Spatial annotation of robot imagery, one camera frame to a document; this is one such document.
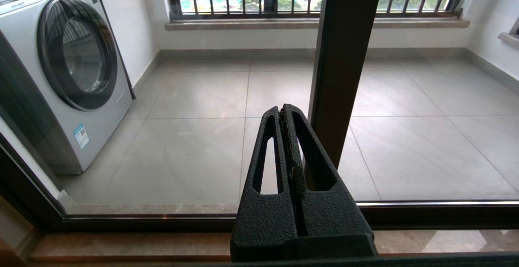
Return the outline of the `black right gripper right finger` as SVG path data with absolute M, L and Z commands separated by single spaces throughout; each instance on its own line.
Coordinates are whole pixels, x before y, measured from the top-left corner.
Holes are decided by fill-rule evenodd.
M 298 233 L 372 239 L 371 227 L 300 108 L 283 106 L 282 132 Z

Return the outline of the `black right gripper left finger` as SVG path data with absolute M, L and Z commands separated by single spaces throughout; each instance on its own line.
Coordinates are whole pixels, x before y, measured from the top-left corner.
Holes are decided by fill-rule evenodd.
M 274 142 L 276 194 L 262 194 L 267 143 Z M 287 174 L 287 159 L 278 107 L 261 119 L 238 212 L 232 228 L 232 261 L 280 261 L 284 247 L 297 236 L 294 207 Z

